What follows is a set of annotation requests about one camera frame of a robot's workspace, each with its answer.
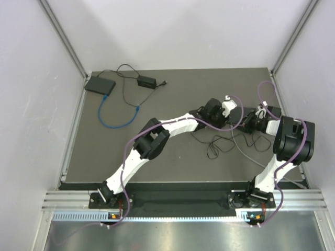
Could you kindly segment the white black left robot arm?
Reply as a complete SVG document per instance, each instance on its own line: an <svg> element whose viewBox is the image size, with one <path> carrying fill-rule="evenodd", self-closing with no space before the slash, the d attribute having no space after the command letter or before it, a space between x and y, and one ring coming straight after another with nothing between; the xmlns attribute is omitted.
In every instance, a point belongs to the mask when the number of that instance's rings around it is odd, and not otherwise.
<svg viewBox="0 0 335 251"><path fill-rule="evenodd" d="M212 98L205 106L175 119L150 119L140 133L127 143L125 151L128 151L129 145L132 149L124 154L121 166L98 188L101 202L107 207L114 207L119 200L118 194L123 192L128 181L142 165L161 154L170 138L206 127L222 131L236 107L237 104L226 96L223 102Z"/></svg>

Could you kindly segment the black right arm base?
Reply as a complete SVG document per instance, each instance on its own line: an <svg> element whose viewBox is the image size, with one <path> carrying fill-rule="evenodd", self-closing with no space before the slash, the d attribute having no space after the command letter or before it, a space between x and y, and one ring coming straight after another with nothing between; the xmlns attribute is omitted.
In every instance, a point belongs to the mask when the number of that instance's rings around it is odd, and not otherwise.
<svg viewBox="0 0 335 251"><path fill-rule="evenodd" d="M228 205L233 209L251 208L257 209L265 206L266 209L274 209L276 207L274 196L272 193L265 193L262 191L240 191L229 192Z"/></svg>

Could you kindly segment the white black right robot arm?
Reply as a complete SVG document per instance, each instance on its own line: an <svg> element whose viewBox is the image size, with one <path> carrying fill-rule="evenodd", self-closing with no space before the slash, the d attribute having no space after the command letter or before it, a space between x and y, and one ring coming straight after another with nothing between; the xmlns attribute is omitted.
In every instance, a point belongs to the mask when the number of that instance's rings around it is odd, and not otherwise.
<svg viewBox="0 0 335 251"><path fill-rule="evenodd" d="M265 109L258 106L244 116L238 129L249 134L260 131L275 137L272 159L265 170L248 183L244 194L246 204L256 207L271 199L275 184L286 173L302 162L310 161L314 153L315 124L282 116L278 107Z"/></svg>

